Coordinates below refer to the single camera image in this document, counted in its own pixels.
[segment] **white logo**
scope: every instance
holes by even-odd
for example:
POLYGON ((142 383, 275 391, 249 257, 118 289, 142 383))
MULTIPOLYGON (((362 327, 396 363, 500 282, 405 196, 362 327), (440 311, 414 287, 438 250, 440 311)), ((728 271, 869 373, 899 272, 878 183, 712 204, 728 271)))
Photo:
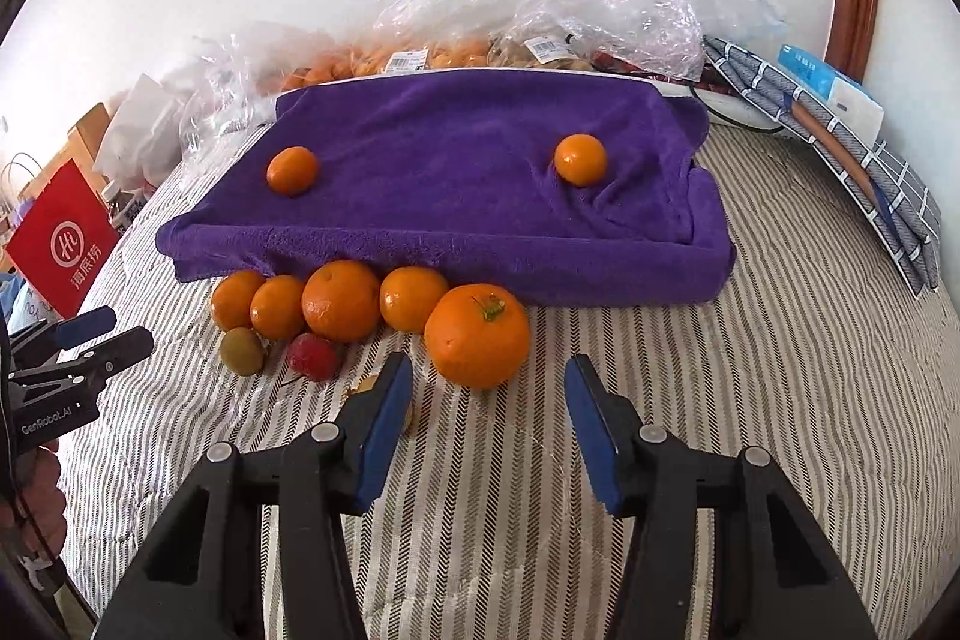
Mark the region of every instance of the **white logo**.
POLYGON ((83 256, 83 231, 80 231, 80 226, 72 220, 64 220, 56 226, 50 237, 50 255, 60 266, 77 266, 83 256))

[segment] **striped bedsheet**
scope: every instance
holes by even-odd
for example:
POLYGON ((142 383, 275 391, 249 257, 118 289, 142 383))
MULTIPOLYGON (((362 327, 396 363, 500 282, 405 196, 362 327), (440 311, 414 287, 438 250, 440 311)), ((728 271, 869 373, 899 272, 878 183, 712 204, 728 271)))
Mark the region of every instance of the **striped bedsheet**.
MULTIPOLYGON (((918 300, 822 162, 790 140, 714 127, 698 163, 720 184, 739 259, 716 301, 624 310, 531 309, 534 351, 515 383, 470 394, 438 378, 419 338, 382 329, 340 379, 293 375, 282 351, 256 378, 217 360, 216 281, 174 280, 157 227, 229 160, 181 172, 128 231, 85 308, 155 335, 114 379, 103 415, 64 443, 68 569, 102 610, 157 515, 206 447, 290 441, 332 418, 349 383, 407 351, 412 433, 384 497, 344 523, 373 638, 599 638, 631 523, 590 492, 563 405, 563 365, 592 357, 611 389, 695 448, 768 448, 827 530, 881 638, 905 638, 960 563, 960 333, 947 293, 918 300)), ((263 517, 264 608, 283 636, 277 514, 263 517)), ((701 514, 690 636, 709 617, 701 514)))

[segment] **white screw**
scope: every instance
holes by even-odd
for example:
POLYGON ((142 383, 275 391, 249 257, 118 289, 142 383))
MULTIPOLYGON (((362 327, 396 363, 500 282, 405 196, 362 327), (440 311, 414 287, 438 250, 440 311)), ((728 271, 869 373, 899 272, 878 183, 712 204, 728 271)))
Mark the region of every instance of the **white screw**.
POLYGON ((313 429, 310 429, 310 437, 317 442, 333 442, 339 437, 340 428, 335 423, 318 423, 313 429))
POLYGON ((770 463, 770 454, 763 448, 757 448, 756 446, 747 448, 747 453, 744 453, 743 458, 746 458, 747 463, 755 467, 765 467, 770 463))
POLYGON ((206 457, 217 463, 218 461, 227 461, 233 453, 232 445, 229 442, 215 442, 206 449, 206 457))
POLYGON ((666 442, 666 429, 655 423, 648 423, 640 427, 640 439, 651 445, 659 445, 661 442, 666 442))

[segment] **red paper bag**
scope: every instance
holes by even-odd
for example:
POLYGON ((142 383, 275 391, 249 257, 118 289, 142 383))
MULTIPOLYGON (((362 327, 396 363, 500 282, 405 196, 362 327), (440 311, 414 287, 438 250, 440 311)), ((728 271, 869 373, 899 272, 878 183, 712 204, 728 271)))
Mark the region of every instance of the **red paper bag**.
POLYGON ((71 160, 40 191, 7 243, 7 254, 61 317, 73 317, 117 236, 104 203, 71 160))

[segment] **bottle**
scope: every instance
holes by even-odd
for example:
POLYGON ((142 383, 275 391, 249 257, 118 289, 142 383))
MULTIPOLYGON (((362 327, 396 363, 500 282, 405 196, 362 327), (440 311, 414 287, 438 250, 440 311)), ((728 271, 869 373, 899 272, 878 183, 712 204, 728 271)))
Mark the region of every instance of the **bottle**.
POLYGON ((109 212, 110 225, 123 234, 133 225, 133 220, 140 214, 140 210, 147 204, 147 196, 142 189, 123 191, 116 180, 110 180, 107 186, 100 191, 109 212))

